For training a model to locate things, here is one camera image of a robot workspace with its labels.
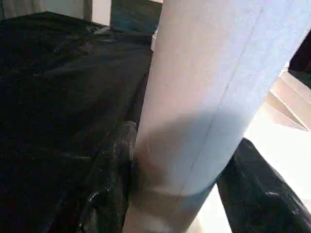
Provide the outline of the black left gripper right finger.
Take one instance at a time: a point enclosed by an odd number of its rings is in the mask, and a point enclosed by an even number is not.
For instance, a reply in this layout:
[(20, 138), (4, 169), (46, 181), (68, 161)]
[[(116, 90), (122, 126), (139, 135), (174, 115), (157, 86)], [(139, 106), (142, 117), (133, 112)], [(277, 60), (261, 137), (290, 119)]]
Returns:
[(243, 138), (217, 180), (234, 233), (309, 233), (311, 214), (282, 176)]

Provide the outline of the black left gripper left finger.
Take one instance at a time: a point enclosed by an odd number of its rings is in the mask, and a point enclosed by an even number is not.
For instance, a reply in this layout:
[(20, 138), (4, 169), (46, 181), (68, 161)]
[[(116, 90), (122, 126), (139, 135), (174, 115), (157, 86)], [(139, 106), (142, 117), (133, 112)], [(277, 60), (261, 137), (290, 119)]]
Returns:
[(121, 233), (129, 205), (137, 125), (125, 121), (108, 133), (84, 181), (86, 203), (79, 233)]

